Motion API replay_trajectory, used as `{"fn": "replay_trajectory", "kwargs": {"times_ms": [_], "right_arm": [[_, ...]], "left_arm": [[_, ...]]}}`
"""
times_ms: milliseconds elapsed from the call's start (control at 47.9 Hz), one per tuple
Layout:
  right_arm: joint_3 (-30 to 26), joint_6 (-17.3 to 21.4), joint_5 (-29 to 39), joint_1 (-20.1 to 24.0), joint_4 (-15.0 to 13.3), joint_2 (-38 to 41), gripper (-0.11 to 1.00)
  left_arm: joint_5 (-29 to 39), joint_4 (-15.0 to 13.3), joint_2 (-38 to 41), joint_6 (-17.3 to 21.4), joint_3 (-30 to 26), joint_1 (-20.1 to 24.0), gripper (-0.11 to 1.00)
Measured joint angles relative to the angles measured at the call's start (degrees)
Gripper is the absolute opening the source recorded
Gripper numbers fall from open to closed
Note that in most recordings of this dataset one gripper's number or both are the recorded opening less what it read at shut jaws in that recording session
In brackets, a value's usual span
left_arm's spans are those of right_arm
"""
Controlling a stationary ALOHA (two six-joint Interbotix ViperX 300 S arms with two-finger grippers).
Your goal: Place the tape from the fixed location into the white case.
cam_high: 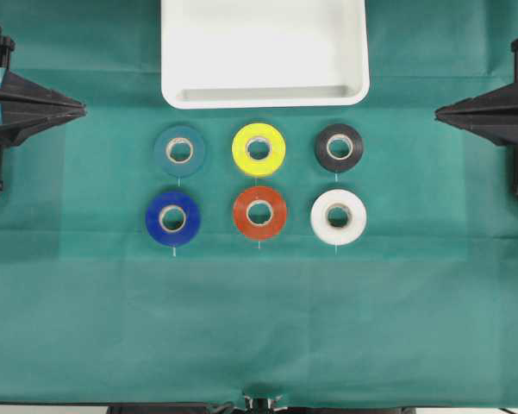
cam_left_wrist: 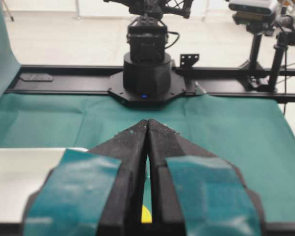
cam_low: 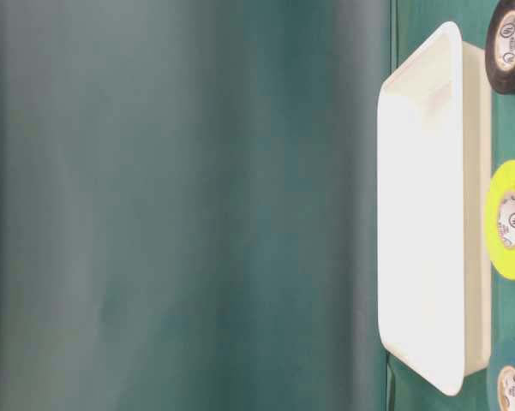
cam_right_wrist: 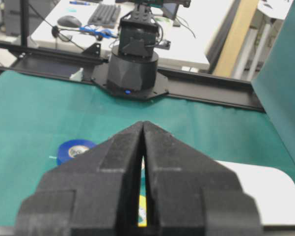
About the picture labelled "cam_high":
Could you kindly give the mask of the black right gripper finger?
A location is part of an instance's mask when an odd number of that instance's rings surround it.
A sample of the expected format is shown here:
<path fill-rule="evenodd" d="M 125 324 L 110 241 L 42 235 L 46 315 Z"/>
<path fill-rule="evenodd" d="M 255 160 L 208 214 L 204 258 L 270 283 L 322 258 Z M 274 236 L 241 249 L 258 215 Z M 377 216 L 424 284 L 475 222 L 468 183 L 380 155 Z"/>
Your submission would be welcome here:
<path fill-rule="evenodd" d="M 497 146 L 518 146 L 517 115 L 435 115 L 435 119 L 466 130 Z"/>
<path fill-rule="evenodd" d="M 436 116 L 473 114 L 518 115 L 518 82 L 443 106 L 435 111 Z"/>

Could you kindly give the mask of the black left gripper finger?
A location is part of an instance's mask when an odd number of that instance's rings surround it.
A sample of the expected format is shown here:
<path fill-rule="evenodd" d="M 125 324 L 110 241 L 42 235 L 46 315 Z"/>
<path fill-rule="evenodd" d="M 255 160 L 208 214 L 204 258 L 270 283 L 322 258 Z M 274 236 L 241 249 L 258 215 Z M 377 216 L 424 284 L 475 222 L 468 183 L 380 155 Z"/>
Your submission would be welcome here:
<path fill-rule="evenodd" d="M 4 147 L 18 147 L 32 135 L 84 116 L 86 116 L 85 110 L 73 110 L 52 116 L 2 124 L 0 125 L 0 145 Z"/>
<path fill-rule="evenodd" d="M 73 98 L 38 85 L 12 71 L 0 71 L 0 112 L 12 104 L 49 105 L 85 112 L 85 105 Z"/>

